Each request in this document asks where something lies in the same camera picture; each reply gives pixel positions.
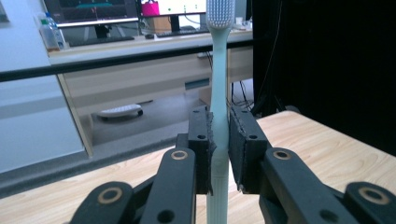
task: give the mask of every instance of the bottle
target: bottle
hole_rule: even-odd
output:
[[[55,39],[52,29],[49,26],[48,21],[46,19],[41,19],[40,21],[40,34],[43,38],[44,44],[46,45],[47,51],[59,51],[59,45]]]
[[[64,35],[62,31],[58,28],[58,25],[50,16],[49,12],[46,12],[46,19],[49,24],[50,29],[52,30],[53,34],[55,35],[56,42],[58,42],[59,49],[64,49]]]

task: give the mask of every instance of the toothbrush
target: toothbrush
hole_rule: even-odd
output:
[[[228,207],[228,140],[227,109],[227,38],[233,27],[234,0],[207,0],[206,26],[213,39],[213,72],[210,112],[216,144],[211,162],[213,195],[206,196],[208,224],[227,223]]]

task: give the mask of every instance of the monitor screen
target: monitor screen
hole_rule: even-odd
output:
[[[59,27],[138,21],[135,0],[44,0]]]
[[[142,17],[206,13],[206,0],[138,0]]]

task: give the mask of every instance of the computer monitor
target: computer monitor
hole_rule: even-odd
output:
[[[58,27],[95,26],[106,37],[105,25],[138,21],[135,0],[43,0]]]
[[[172,32],[180,30],[179,16],[206,13],[206,0],[137,0],[142,18],[169,17]]]

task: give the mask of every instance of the gray floor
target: gray floor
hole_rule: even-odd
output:
[[[233,86],[229,102],[253,106],[252,80],[235,82]],[[190,112],[200,105],[205,103],[199,92],[188,91],[142,103],[142,116],[103,120],[92,115],[93,157],[79,152],[2,173],[0,198],[173,146],[177,135],[188,131]]]

